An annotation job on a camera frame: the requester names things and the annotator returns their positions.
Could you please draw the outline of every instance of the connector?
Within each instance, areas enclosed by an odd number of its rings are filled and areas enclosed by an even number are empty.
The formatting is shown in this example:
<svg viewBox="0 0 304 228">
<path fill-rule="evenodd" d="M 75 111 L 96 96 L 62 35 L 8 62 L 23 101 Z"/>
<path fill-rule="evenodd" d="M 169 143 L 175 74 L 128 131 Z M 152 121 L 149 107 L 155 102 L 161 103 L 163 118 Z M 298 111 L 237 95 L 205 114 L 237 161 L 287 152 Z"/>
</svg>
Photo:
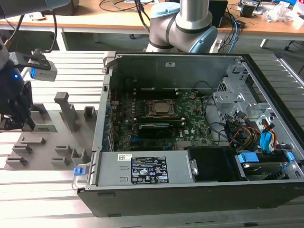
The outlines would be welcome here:
<svg viewBox="0 0 304 228">
<path fill-rule="evenodd" d="M 228 121 L 228 122 L 231 122 L 231 123 L 234 123 L 235 122 L 235 119 L 231 116 L 231 115 L 227 115 L 225 114 L 225 119 Z"/>
<path fill-rule="evenodd" d="M 247 115 L 245 113 L 243 113 L 242 111 L 238 111 L 237 116 L 240 119 L 247 119 Z"/>
</svg>

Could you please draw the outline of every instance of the wooden desk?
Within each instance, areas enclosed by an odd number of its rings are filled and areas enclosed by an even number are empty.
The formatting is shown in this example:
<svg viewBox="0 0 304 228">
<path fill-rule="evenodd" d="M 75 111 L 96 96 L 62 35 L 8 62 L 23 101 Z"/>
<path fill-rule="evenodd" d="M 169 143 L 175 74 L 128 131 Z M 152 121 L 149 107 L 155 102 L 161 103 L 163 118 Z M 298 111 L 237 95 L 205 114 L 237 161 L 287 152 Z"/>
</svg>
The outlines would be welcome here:
<svg viewBox="0 0 304 228">
<path fill-rule="evenodd" d="M 100 0 L 80 0 L 77 13 L 74 16 L 57 16 L 58 23 L 58 46 L 60 50 L 67 50 L 67 42 L 64 32 L 90 32 L 90 33 L 124 33 L 124 34 L 147 34 L 136 12 L 107 12 L 99 8 Z M 232 4 L 238 0 L 229 0 L 228 8 L 235 18 L 246 23 L 242 31 L 242 37 L 257 39 L 280 39 L 280 40 L 304 40 L 304 27 L 296 30 L 292 27 L 292 21 L 266 22 L 262 15 L 252 18 L 239 17 L 239 11 L 232 8 Z M 130 3 L 119 3 L 121 8 L 132 6 Z M 150 15 L 151 4 L 146 5 L 146 12 Z M 114 10 L 111 3 L 103 5 L 104 8 Z M 19 17 L 10 18 L 11 24 L 16 25 Z M 52 16 L 46 16 L 46 20 L 32 21 L 25 18 L 21 30 L 54 31 Z M 12 29 L 5 20 L 0 20 L 0 29 Z M 224 21 L 224 26 L 219 28 L 218 38 L 231 31 L 231 25 Z"/>
</svg>

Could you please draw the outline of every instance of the floor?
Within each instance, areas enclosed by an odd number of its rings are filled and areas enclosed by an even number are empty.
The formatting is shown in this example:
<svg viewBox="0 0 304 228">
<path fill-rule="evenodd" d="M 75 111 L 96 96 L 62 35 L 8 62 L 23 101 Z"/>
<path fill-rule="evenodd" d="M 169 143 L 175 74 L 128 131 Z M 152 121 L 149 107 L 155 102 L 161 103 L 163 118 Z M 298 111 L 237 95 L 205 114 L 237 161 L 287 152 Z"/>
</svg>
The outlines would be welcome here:
<svg viewBox="0 0 304 228">
<path fill-rule="evenodd" d="M 130 39 L 128 34 L 99 34 L 100 42 L 95 43 L 91 33 L 66 33 L 69 50 L 142 51 L 146 48 L 149 38 L 147 35 L 135 35 L 135 37 L 136 39 Z M 244 39 L 240 36 L 232 53 L 278 53 L 283 55 L 296 72 L 304 65 L 304 42 L 296 44 L 298 47 L 291 45 L 289 51 L 285 51 L 284 47 L 288 41 L 271 40 L 268 42 L 267 48 L 260 48 L 261 41 L 259 39 Z M 29 53 L 35 48 L 49 49 L 51 43 L 52 34 L 49 32 L 21 31 L 10 51 L 18 50 Z M 301 76 L 304 77 L 304 70 L 301 72 Z"/>
</svg>

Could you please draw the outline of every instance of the cable on desk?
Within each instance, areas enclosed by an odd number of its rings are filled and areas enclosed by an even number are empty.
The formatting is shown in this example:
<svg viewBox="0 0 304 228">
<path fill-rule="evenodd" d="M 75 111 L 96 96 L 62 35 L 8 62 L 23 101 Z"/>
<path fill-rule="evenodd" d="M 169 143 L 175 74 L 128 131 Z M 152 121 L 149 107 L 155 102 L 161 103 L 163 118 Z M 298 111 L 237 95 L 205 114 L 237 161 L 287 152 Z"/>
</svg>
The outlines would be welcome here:
<svg viewBox="0 0 304 228">
<path fill-rule="evenodd" d="M 105 3 L 108 3 L 108 2 L 112 3 L 112 5 L 117 10 L 105 9 L 105 8 L 102 7 L 102 5 L 104 5 Z M 127 11 L 127 12 L 136 12 L 137 11 L 137 7 L 136 6 L 132 6 L 132 7 L 125 8 L 125 9 L 118 7 L 117 5 L 119 3 L 121 3 L 121 2 L 124 2 L 124 0 L 119 0 L 117 2 L 114 2 L 114 0 L 102 0 L 99 3 L 99 8 L 102 9 L 102 10 L 104 10 L 104 11 L 108 11 L 108 12 L 124 12 L 124 11 Z M 154 0 L 151 0 L 151 1 L 147 2 L 147 3 L 142 4 L 142 5 L 145 6 L 145 5 L 147 5 L 149 3 L 152 3 L 152 2 L 154 2 Z"/>
</svg>

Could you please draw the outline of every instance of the white plastic bag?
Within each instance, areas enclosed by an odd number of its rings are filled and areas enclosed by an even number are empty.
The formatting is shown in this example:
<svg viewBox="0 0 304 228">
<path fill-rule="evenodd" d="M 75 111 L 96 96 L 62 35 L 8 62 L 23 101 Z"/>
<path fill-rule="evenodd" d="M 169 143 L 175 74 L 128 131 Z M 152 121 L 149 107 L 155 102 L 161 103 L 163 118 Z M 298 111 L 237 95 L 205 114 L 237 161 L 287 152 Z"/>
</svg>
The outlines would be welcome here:
<svg viewBox="0 0 304 228">
<path fill-rule="evenodd" d="M 267 10 L 263 16 L 267 22 L 282 20 L 286 22 L 286 14 L 290 9 L 286 8 L 283 4 L 276 5 L 273 9 Z"/>
</svg>

